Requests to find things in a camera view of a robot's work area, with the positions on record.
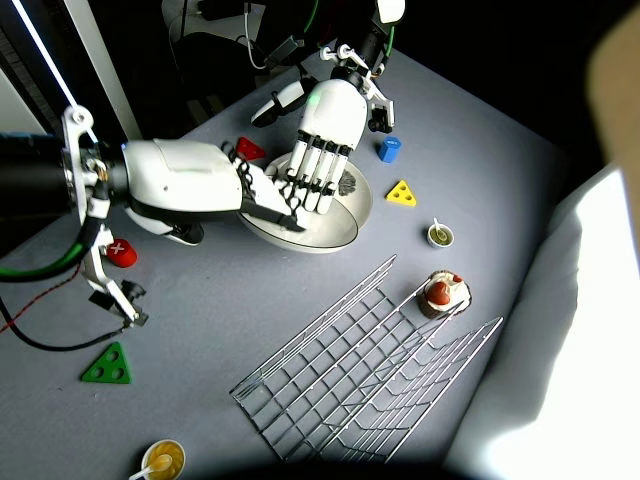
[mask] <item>white bowl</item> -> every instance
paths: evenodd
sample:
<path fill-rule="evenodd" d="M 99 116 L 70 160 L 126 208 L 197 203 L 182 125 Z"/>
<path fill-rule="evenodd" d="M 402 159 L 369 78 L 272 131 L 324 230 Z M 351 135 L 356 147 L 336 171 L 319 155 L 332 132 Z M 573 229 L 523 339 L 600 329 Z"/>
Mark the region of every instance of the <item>white bowl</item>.
<path fill-rule="evenodd" d="M 283 169 L 291 154 L 287 153 L 271 163 L 271 167 Z M 266 220 L 241 213 L 240 219 L 253 233 L 263 240 L 296 252 L 337 252 L 353 242 L 369 218 L 373 206 L 371 187 L 352 163 L 347 162 L 345 171 L 355 179 L 355 191 L 347 195 L 337 194 L 325 215 L 311 213 L 309 228 L 304 232 L 292 232 Z"/>
<path fill-rule="evenodd" d="M 449 227 L 447 227 L 446 225 L 440 224 L 440 230 L 444 230 L 447 233 L 447 236 L 451 237 L 451 241 L 447 245 L 440 245 L 439 243 L 434 241 L 433 238 L 431 238 L 431 232 L 433 232 L 435 229 L 436 229 L 436 226 L 434 224 L 429 227 L 429 230 L 427 230 L 427 241 L 429 242 L 429 245 L 435 248 L 449 248 L 451 245 L 453 245 L 453 241 L 455 240 L 455 237 L 453 235 L 453 231 Z"/>
<path fill-rule="evenodd" d="M 171 440 L 170 438 L 165 438 L 164 440 L 159 440 L 156 443 L 154 443 L 153 445 L 151 445 L 149 448 L 147 448 L 147 451 L 144 452 L 144 455 L 142 457 L 142 463 L 140 464 L 140 470 L 143 470 L 143 469 L 147 468 L 148 461 L 149 461 L 149 455 L 151 455 L 151 452 L 154 450 L 154 448 L 156 448 L 161 443 L 173 443 L 174 445 L 179 447 L 180 450 L 182 450 L 182 458 L 184 458 L 184 462 L 182 462 L 182 468 L 180 468 L 180 470 L 178 471 L 176 476 L 173 477 L 173 480 L 176 480 L 176 479 L 180 478 L 180 475 L 182 475 L 182 472 L 184 471 L 184 466 L 187 463 L 187 455 L 185 454 L 185 451 L 184 451 L 184 448 L 182 447 L 182 445 L 180 445 L 180 443 L 176 442 L 175 440 Z M 149 477 L 149 475 L 145 475 L 143 478 L 144 478 L 144 480 L 152 480 Z"/>

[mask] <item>white frosting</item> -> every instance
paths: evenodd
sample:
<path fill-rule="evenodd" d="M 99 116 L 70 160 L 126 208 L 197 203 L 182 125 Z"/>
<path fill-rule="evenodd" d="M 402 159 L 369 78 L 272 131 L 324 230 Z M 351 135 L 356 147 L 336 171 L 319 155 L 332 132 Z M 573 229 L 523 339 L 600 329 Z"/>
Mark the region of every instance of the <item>white frosting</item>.
<path fill-rule="evenodd" d="M 457 305 L 458 303 L 462 302 L 462 305 L 460 305 L 460 307 L 458 308 L 458 311 L 461 311 L 467 308 L 471 304 L 471 292 L 469 292 L 469 287 L 467 286 L 466 283 L 464 283 L 464 281 L 454 282 L 453 273 L 450 273 L 450 272 L 439 272 L 439 273 L 436 273 L 433 277 L 431 277 L 431 281 L 425 287 L 425 295 L 426 295 L 426 292 L 429 291 L 431 286 L 436 282 L 444 282 L 447 285 L 449 285 L 450 298 L 449 298 L 449 303 L 447 303 L 446 305 L 438 305 L 433 302 L 429 302 L 427 300 L 427 303 L 429 304 L 429 306 L 434 310 L 439 310 L 441 312 L 444 312 L 446 310 L 449 310 L 454 305 Z"/>

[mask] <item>white light strip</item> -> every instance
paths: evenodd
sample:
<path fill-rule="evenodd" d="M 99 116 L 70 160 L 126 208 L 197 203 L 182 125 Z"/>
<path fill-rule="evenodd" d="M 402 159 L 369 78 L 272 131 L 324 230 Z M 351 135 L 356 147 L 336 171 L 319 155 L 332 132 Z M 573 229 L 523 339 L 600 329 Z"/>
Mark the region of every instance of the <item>white light strip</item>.
<path fill-rule="evenodd" d="M 58 85 L 60 86 L 60 88 L 62 89 L 62 93 L 64 93 L 64 96 L 67 97 L 67 101 L 69 102 L 69 105 L 73 107 L 77 106 L 78 102 L 76 102 L 75 98 L 73 98 L 73 95 L 69 90 L 69 87 L 67 87 L 67 84 L 62 78 L 62 75 L 60 75 L 60 71 L 58 70 L 58 67 L 56 67 L 55 63 L 53 63 L 53 59 L 51 58 L 51 55 L 49 55 L 47 48 L 44 46 L 44 43 L 42 43 L 42 39 L 40 38 L 40 35 L 38 35 L 38 32 L 36 32 L 36 29 L 33 26 L 33 23 L 31 22 L 29 15 L 27 15 L 27 12 L 22 6 L 22 3 L 20 2 L 20 0 L 11 0 L 11 1 L 13 2 L 13 6 L 16 7 L 18 15 L 20 15 L 20 18 L 22 18 L 22 22 L 24 23 L 24 26 L 27 27 L 27 30 L 29 31 L 31 38 L 33 39 L 36 46 L 38 47 L 38 50 L 40 50 L 40 54 L 42 55 L 42 58 L 44 58 L 44 61 L 47 62 L 47 66 L 49 67 L 49 70 L 51 70 L 51 73 L 53 74 L 54 78 L 58 82 Z M 93 130 L 89 129 L 87 131 L 87 134 L 89 135 L 89 137 L 91 137 L 91 140 L 93 141 L 93 143 L 98 143 L 98 138 L 93 133 Z"/>

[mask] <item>yellow triangle block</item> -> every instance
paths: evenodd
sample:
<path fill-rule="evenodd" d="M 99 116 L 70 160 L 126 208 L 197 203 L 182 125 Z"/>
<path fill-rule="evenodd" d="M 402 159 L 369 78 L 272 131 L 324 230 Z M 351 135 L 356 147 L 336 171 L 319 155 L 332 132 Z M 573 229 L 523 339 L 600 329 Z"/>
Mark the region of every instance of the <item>yellow triangle block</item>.
<path fill-rule="evenodd" d="M 390 202 L 408 205 L 410 207 L 415 207 L 418 204 L 416 196 L 404 180 L 400 180 L 398 184 L 387 194 L 386 198 Z"/>

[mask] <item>metal wire basket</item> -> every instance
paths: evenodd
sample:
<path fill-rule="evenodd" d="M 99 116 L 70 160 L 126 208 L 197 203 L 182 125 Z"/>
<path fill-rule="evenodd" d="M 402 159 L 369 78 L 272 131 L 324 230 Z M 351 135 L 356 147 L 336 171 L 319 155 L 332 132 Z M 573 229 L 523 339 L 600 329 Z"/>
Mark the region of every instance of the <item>metal wire basket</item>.
<path fill-rule="evenodd" d="M 388 461 L 502 323 L 443 345 L 459 305 L 411 322 L 378 288 L 384 262 L 230 393 L 284 461 Z"/>

